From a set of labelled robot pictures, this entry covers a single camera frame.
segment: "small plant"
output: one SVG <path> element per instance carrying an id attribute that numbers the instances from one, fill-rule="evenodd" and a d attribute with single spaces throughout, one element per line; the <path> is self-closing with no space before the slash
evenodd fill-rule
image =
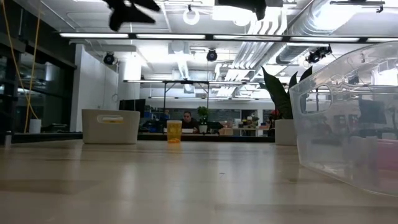
<path id="1" fill-rule="evenodd" d="M 256 116 L 253 116 L 253 117 L 251 118 L 251 120 L 252 120 L 252 122 L 253 122 L 253 124 L 254 124 L 255 127 L 259 125 L 259 120 L 260 120 L 260 118 L 258 118 L 258 117 L 256 117 Z"/>
<path id="2" fill-rule="evenodd" d="M 207 118 L 209 116 L 209 109 L 206 106 L 198 107 L 198 114 L 200 117 L 200 125 L 207 125 Z"/>
<path id="3" fill-rule="evenodd" d="M 267 90 L 271 96 L 271 100 L 275 103 L 275 107 L 280 111 L 282 119 L 293 119 L 292 104 L 290 102 L 289 91 L 286 93 L 284 86 L 281 84 L 279 79 L 266 72 L 264 67 L 262 72 L 264 73 L 264 83 L 260 83 L 260 87 Z M 307 69 L 300 78 L 301 82 L 305 78 L 312 75 L 312 67 Z M 292 76 L 289 81 L 289 89 L 297 84 L 297 72 Z"/>

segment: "white storage bin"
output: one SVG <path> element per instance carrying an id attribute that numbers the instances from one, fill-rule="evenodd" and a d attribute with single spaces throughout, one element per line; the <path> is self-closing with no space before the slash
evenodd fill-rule
<path id="1" fill-rule="evenodd" d="M 303 166 L 398 196 L 397 67 L 398 42 L 372 45 L 290 89 Z"/>
<path id="2" fill-rule="evenodd" d="M 137 143 L 140 112 L 82 110 L 85 144 Z"/>

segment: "potted plant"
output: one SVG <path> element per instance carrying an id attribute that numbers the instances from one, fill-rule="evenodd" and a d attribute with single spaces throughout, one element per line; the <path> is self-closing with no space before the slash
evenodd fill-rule
<path id="1" fill-rule="evenodd" d="M 297 145 L 297 135 L 294 129 L 292 104 L 290 102 L 289 91 L 286 93 L 284 86 L 279 79 L 270 75 L 262 68 L 264 73 L 264 83 L 260 87 L 266 89 L 282 119 L 275 120 L 275 143 L 277 145 L 295 146 Z M 307 69 L 300 78 L 300 82 L 312 75 L 312 67 Z M 297 72 L 289 81 L 289 89 L 297 84 Z"/>
<path id="2" fill-rule="evenodd" d="M 252 126 L 253 126 L 254 128 L 256 128 L 257 126 L 259 126 L 259 120 L 260 120 L 260 118 L 258 118 L 258 117 L 256 117 L 256 116 L 253 116 L 253 117 L 251 118 Z"/>
<path id="3" fill-rule="evenodd" d="M 207 133 L 207 118 L 209 116 L 209 109 L 206 106 L 198 107 L 199 120 L 199 133 Z"/>

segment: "table surface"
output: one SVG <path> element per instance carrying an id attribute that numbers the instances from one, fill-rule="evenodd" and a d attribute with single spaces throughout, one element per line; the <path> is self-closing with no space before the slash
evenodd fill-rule
<path id="1" fill-rule="evenodd" d="M 398 198 L 308 170 L 296 147 L 82 141 L 0 153 L 1 223 L 395 223 Z"/>

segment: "plastic cup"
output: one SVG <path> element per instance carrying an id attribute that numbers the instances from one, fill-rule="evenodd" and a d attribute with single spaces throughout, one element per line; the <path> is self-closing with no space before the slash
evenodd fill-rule
<path id="1" fill-rule="evenodd" d="M 169 143 L 180 143 L 182 132 L 182 121 L 167 121 L 167 141 Z"/>

